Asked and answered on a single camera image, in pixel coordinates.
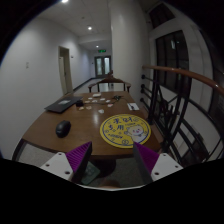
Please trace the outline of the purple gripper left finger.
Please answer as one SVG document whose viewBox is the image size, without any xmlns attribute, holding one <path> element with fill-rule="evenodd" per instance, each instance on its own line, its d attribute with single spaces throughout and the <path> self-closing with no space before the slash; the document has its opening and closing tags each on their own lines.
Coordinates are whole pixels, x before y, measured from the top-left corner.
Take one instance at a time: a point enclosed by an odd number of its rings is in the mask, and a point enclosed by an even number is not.
<svg viewBox="0 0 224 224">
<path fill-rule="evenodd" d="M 73 170 L 72 181 L 80 183 L 85 173 L 89 158 L 92 153 L 92 142 L 87 142 L 66 154 L 66 158 Z"/>
</svg>

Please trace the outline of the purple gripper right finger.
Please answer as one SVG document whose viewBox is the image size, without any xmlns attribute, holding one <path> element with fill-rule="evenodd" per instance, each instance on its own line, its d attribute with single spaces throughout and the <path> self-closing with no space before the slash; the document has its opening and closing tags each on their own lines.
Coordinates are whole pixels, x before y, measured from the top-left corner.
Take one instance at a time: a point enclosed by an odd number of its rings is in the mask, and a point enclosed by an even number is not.
<svg viewBox="0 0 224 224">
<path fill-rule="evenodd" d="M 133 154 L 145 184 L 152 183 L 151 173 L 159 154 L 137 142 L 133 144 Z"/>
</svg>

